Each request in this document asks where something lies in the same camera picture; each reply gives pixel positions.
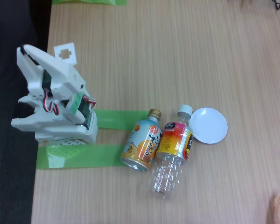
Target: white dish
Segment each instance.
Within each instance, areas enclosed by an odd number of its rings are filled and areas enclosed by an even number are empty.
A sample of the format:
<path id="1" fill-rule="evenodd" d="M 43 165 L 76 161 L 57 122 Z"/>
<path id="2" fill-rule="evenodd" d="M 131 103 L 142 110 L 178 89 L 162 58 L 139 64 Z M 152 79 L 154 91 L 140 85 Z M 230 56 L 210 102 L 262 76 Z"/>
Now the white dish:
<path id="1" fill-rule="evenodd" d="M 220 142 L 227 134 L 227 121 L 217 110 L 200 108 L 191 117 L 194 137 L 200 142 L 214 144 Z"/>

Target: plastic bottle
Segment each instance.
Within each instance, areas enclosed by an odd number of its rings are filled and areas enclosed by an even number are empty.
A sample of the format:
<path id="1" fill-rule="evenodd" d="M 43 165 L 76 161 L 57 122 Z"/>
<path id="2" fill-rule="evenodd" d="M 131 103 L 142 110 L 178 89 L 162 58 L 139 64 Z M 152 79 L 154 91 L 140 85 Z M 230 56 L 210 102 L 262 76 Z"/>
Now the plastic bottle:
<path id="1" fill-rule="evenodd" d="M 167 123 L 151 166 L 150 188 L 165 198 L 179 182 L 182 165 L 188 159 L 194 138 L 190 124 L 192 107 L 182 105 L 173 122 Z"/>

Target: green tape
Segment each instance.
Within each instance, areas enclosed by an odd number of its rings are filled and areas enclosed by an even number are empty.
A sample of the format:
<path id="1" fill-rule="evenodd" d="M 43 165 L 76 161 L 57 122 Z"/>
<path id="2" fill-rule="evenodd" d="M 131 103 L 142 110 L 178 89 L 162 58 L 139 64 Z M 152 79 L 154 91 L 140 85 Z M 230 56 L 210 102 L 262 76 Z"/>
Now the green tape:
<path id="1" fill-rule="evenodd" d="M 36 169 L 117 167 L 123 145 L 70 145 L 39 147 Z"/>
<path id="2" fill-rule="evenodd" d="M 132 130 L 134 125 L 147 119 L 148 111 L 95 110 L 98 127 Z M 40 147 L 37 151 L 37 169 L 115 167 L 120 161 L 123 145 L 68 145 Z"/>
<path id="3" fill-rule="evenodd" d="M 138 121 L 147 119 L 148 112 L 95 110 L 98 127 L 128 131 L 132 130 Z"/>
<path id="4" fill-rule="evenodd" d="M 83 1 L 87 3 L 101 3 L 101 4 L 109 4 L 109 5 L 126 5 L 126 0 L 53 0 L 53 4 L 59 4 L 62 2 L 69 1 Z"/>

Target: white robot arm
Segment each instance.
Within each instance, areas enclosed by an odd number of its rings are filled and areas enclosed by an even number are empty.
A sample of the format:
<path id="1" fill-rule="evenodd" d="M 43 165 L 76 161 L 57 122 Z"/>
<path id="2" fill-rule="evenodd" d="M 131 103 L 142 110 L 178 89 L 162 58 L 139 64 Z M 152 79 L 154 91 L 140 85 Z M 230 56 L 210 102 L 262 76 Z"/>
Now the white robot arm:
<path id="1" fill-rule="evenodd" d="M 31 45 L 17 48 L 17 64 L 29 90 L 19 103 L 30 105 L 34 113 L 14 118 L 11 125 L 35 132 L 43 145 L 73 140 L 95 143 L 98 126 L 92 109 L 96 101 L 77 70 Z"/>

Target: bottle label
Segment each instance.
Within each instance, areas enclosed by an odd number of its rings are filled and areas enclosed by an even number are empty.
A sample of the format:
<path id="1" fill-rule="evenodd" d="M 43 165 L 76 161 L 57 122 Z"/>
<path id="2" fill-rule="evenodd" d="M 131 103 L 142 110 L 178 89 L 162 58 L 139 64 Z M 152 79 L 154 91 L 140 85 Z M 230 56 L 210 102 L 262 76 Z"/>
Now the bottle label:
<path id="1" fill-rule="evenodd" d="M 147 165 L 154 158 L 161 137 L 162 131 L 156 123 L 142 120 L 135 125 L 121 156 Z"/>
<path id="2" fill-rule="evenodd" d="M 170 153 L 187 160 L 193 138 L 193 133 L 185 124 L 168 123 L 157 153 Z"/>

